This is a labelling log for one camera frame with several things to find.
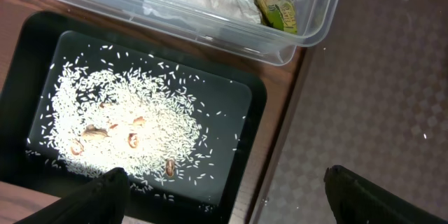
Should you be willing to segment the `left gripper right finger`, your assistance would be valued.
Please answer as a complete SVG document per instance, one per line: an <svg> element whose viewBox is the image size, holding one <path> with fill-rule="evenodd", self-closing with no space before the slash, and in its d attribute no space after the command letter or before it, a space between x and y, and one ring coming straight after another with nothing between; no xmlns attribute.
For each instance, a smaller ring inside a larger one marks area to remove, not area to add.
<svg viewBox="0 0 448 224"><path fill-rule="evenodd" d="M323 180L337 224L447 224L343 166L327 168Z"/></svg>

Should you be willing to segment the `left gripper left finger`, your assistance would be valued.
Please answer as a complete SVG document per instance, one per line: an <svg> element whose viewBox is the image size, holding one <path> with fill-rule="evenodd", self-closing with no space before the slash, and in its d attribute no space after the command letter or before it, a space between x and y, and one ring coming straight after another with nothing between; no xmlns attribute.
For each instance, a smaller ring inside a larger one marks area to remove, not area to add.
<svg viewBox="0 0 448 224"><path fill-rule="evenodd" d="M16 224L121 224L129 198L128 175L116 167Z"/></svg>

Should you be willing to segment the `pile of rice scraps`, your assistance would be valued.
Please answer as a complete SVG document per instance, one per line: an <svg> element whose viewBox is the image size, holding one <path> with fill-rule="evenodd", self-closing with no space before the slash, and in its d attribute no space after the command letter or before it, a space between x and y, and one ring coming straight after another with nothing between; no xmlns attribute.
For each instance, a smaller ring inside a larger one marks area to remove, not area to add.
<svg viewBox="0 0 448 224"><path fill-rule="evenodd" d="M57 49L27 153L133 189L217 204L252 100L241 83L114 45Z"/></svg>

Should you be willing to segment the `yellow green snack wrapper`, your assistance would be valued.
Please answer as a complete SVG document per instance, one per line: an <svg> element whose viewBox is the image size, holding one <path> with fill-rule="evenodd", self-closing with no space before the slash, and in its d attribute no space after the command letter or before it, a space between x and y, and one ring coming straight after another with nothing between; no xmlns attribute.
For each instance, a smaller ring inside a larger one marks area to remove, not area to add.
<svg viewBox="0 0 448 224"><path fill-rule="evenodd" d="M289 0L255 0L262 12L265 24L287 32L296 34L298 31L295 19L295 7Z"/></svg>

